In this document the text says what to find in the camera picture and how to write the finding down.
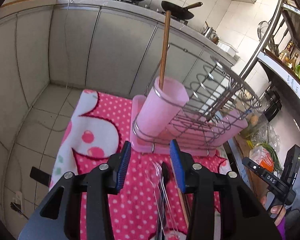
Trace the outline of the person's right hand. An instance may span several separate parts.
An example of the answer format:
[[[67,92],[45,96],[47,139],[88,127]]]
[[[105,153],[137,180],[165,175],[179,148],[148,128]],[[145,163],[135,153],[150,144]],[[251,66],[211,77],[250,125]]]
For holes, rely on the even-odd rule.
[[[267,203],[267,196],[264,195],[260,198],[260,202],[262,204],[262,206],[265,207],[266,203]],[[275,220],[275,224],[278,225],[282,219],[285,217],[286,215],[286,208],[283,205],[276,205],[271,207],[270,210],[270,217],[273,218]]]

